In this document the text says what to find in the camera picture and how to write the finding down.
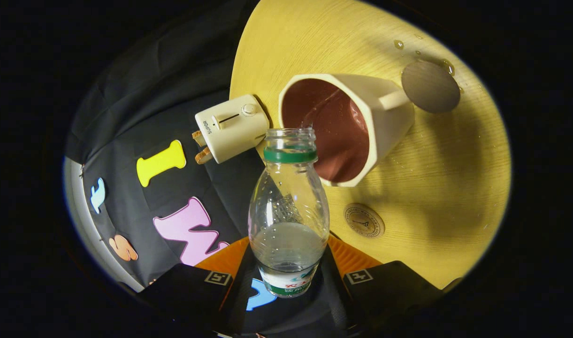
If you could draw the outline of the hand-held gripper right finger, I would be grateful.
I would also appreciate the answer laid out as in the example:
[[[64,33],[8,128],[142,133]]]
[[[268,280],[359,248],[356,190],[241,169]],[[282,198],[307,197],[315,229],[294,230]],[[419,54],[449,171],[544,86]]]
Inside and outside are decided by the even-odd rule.
[[[381,263],[333,235],[321,272],[334,322],[347,336],[391,334],[444,295],[402,261]]]

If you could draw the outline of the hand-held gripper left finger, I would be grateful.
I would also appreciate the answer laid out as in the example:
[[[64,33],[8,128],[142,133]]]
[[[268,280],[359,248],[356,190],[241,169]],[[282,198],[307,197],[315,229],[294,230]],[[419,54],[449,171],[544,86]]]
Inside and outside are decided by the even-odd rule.
[[[247,237],[194,267],[176,264],[139,300],[193,336],[232,336],[243,327],[254,257]]]

